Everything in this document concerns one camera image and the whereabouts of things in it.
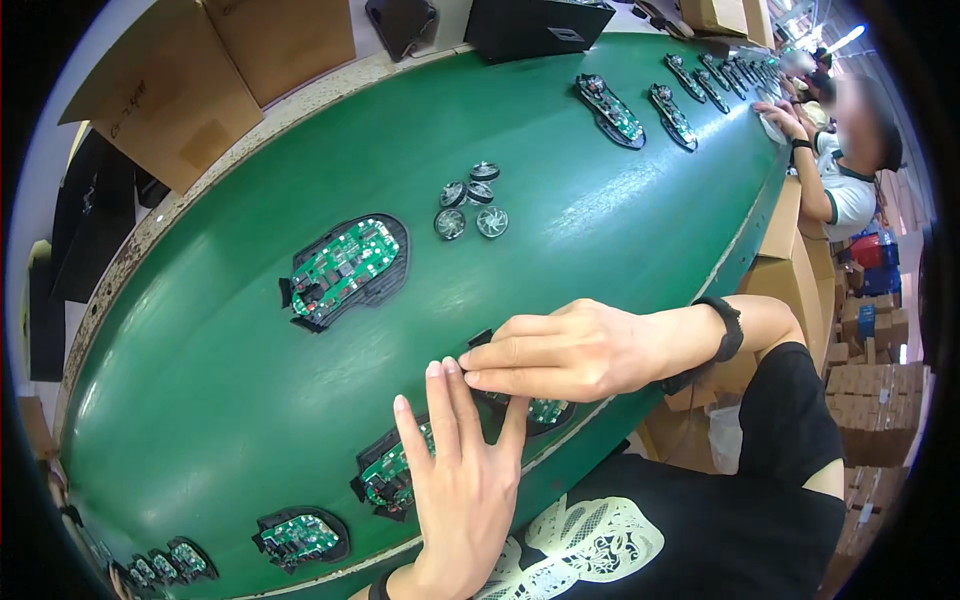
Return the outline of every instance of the cable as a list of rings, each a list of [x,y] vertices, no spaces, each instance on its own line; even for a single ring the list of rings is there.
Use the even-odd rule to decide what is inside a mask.
[[[676,452],[677,448],[679,448],[686,441],[686,437],[690,433],[690,420],[693,418],[693,398],[696,397],[696,392],[697,392],[697,384],[691,383],[690,384],[690,408],[687,409],[686,411],[686,430],[684,431],[684,434],[680,437],[680,441],[674,444],[672,448],[670,448],[670,453],[666,455],[665,459],[663,459],[663,463],[665,465],[670,462],[670,458],[673,457],[673,453]]]

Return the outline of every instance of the green circuit board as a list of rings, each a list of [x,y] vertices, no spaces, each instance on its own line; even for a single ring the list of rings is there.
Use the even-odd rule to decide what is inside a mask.
[[[436,453],[433,430],[430,423],[420,426],[430,456]],[[414,488],[410,479],[410,465],[403,451],[403,443],[397,443],[375,463],[364,469],[360,480],[367,491],[367,498],[380,506],[407,507],[413,504]]]
[[[636,120],[634,114],[630,112],[627,105],[620,102],[616,94],[609,89],[604,88],[599,92],[590,90],[584,84],[579,84],[581,95],[587,99],[594,107],[603,113],[617,130],[624,134],[627,139],[633,141],[643,135],[643,126]]]
[[[329,525],[313,515],[295,516],[264,531],[260,538],[267,552],[277,558],[281,566],[319,559],[340,541],[340,536]]]
[[[156,579],[156,573],[154,573],[154,570],[151,569],[147,562],[143,559],[136,559],[133,561],[133,566],[135,566],[136,570],[138,570],[140,574],[148,580],[154,581]]]
[[[527,409],[527,419],[544,424],[555,423],[567,406],[569,403],[566,400],[534,398]]]
[[[304,317],[325,317],[389,269],[399,248],[382,222],[357,222],[294,272],[290,279],[294,311]]]
[[[180,576],[180,572],[177,571],[177,568],[170,564],[170,561],[166,559],[162,554],[156,554],[151,559],[151,562],[154,564],[154,568],[160,572],[160,574],[167,580],[177,579]]]
[[[190,544],[181,543],[170,551],[172,556],[181,565],[186,565],[183,571],[185,575],[193,573],[203,573],[206,571],[206,561],[197,554],[197,551],[190,547]]]

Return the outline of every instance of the cardboard box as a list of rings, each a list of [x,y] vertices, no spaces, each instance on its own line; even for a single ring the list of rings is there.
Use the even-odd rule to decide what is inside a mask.
[[[708,382],[697,382],[694,385],[687,386],[673,396],[664,396],[663,401],[672,411],[690,410],[690,396],[693,395],[693,408],[700,408],[715,402],[717,399],[713,388]]]
[[[840,344],[830,344],[827,350],[827,365],[829,367],[839,367],[846,365],[850,360],[850,344],[841,342]]]
[[[850,284],[851,289],[859,290],[863,287],[864,273],[860,263],[851,260],[844,265],[844,270],[847,273],[847,282]]]
[[[890,348],[900,351],[900,346],[910,337],[910,324],[906,309],[895,308],[890,313]]]
[[[38,460],[53,460],[57,458],[57,445],[50,435],[50,427],[43,416],[43,405],[39,396],[21,396],[17,399],[20,409],[20,419],[27,433],[27,441],[34,451],[34,458]]]
[[[742,0],[680,0],[684,23],[695,30],[746,36],[749,32]]]
[[[202,6],[158,0],[107,50],[60,123],[90,126],[185,194],[263,118]]]
[[[743,12],[747,17],[747,39],[757,46],[774,50],[776,42],[767,0],[743,0]]]
[[[348,0],[205,0],[205,5],[262,107],[356,58]]]

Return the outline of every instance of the circuit board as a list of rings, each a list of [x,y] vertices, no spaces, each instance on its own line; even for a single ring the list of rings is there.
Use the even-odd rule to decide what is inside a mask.
[[[154,569],[157,573],[159,573],[160,577],[162,577],[164,581],[170,583],[180,580],[180,572],[177,571],[176,567],[170,564],[170,561],[168,561],[163,554],[159,552],[151,552],[151,554],[153,554],[151,563],[154,564]]]
[[[196,579],[206,572],[206,561],[188,543],[179,543],[170,549],[170,556],[180,565],[186,577]]]
[[[389,269],[399,248],[383,222],[357,222],[294,271],[290,279],[294,312],[318,322]]]
[[[433,443],[433,430],[430,423],[420,426],[420,433],[426,440],[430,456],[436,453]],[[373,504],[395,511],[405,509],[414,503],[413,481],[410,477],[410,465],[403,451],[403,443],[397,443],[372,465],[364,469],[360,480],[367,492],[367,498]]]
[[[262,532],[260,538],[280,566],[319,559],[340,541],[340,536],[313,515],[295,516]]]
[[[620,102],[611,92],[603,78],[598,75],[581,75],[576,80],[580,95],[619,131],[631,141],[643,135],[643,127],[627,105]]]

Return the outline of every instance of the finger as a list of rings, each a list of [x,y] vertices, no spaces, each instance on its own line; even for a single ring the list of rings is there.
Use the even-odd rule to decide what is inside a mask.
[[[465,375],[467,384],[476,390],[499,392],[512,396],[549,397],[575,402],[591,401],[584,397],[583,388],[574,379],[575,374],[557,367],[530,367],[525,369],[484,369]]]
[[[560,333],[562,322],[553,315],[514,315],[494,332],[492,342],[524,335],[551,335]]]
[[[453,414],[457,417],[457,430],[460,435],[462,451],[477,452],[484,445],[483,429],[480,427],[480,415],[477,413],[470,388],[464,382],[464,374],[457,361],[449,356],[444,359],[446,389],[453,404]]]
[[[460,357],[468,371],[508,367],[559,367],[569,359],[563,335],[510,337],[478,346]]]
[[[507,456],[519,461],[523,453],[523,444],[527,441],[527,412],[530,410],[529,396],[514,396],[510,398],[507,407],[507,417],[503,420],[500,437],[496,447],[506,452]]]
[[[403,444],[403,453],[410,465],[410,473],[416,480],[418,474],[425,472],[430,466],[430,451],[426,447],[420,426],[417,425],[417,419],[410,410],[410,402],[403,396],[394,398],[394,420]]]
[[[450,404],[446,388],[444,368],[433,361],[426,368],[426,404],[430,410],[430,427],[438,461],[460,461],[460,435],[457,432],[457,417]]]

